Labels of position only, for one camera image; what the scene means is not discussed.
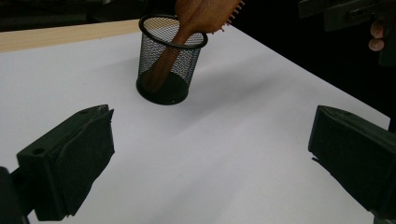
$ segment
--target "white table surface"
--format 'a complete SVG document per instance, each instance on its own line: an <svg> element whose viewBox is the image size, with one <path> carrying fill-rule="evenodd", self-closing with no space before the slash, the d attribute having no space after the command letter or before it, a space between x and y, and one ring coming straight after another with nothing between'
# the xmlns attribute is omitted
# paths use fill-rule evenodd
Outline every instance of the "white table surface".
<svg viewBox="0 0 396 224"><path fill-rule="evenodd" d="M208 36L187 99L155 105L135 88L140 37L0 54L0 165L10 172L20 150L79 110L115 109L116 153L62 223L373 222L307 146L317 105L384 129L388 117L232 26Z"/></svg>

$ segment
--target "mesh cup rim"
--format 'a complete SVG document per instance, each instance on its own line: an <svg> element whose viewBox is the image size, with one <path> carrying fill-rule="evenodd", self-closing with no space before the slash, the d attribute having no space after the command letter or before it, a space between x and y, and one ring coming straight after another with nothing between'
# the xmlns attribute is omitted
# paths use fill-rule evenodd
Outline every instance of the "mesh cup rim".
<svg viewBox="0 0 396 224"><path fill-rule="evenodd" d="M206 33L197 33L197 34L201 34L203 36L204 40L201 43L195 44L195 45L178 45L178 44L174 44L172 42L163 41L162 39L160 39L157 36L150 33L144 25L146 20L152 19L152 18L166 18L166 19L171 19L171 20L176 20L176 21L178 21L178 19L176 16L171 16L171 15L166 15L166 14L145 15L142 18L140 18L140 20L139 20L140 31L143 34L145 34L146 36L148 36L150 39L152 39L162 45L176 48L176 49L201 49L207 44L207 34Z"/></svg>

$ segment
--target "finger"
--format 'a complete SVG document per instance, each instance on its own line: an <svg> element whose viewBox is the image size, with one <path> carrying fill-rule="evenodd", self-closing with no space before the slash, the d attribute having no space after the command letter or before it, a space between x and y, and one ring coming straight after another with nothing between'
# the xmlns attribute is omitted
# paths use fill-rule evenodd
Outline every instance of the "finger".
<svg viewBox="0 0 396 224"><path fill-rule="evenodd" d="M384 41L382 39L373 38L369 42L369 48L372 51L380 51L385 46Z"/></svg>
<svg viewBox="0 0 396 224"><path fill-rule="evenodd" d="M370 33L374 38L384 37L384 22L379 19L372 23L370 27Z"/></svg>

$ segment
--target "wooden hairbrush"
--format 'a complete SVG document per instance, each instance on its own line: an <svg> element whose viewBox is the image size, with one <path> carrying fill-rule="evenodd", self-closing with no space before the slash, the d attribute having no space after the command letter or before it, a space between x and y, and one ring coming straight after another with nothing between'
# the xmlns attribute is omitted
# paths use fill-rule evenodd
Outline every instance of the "wooden hairbrush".
<svg viewBox="0 0 396 224"><path fill-rule="evenodd" d="M221 27L230 24L244 4L241 0L177 0L175 12L179 28L172 43L182 46L193 34L214 34L222 30ZM166 48L163 51L143 77L146 91L155 93L161 88L178 54L179 49Z"/></svg>

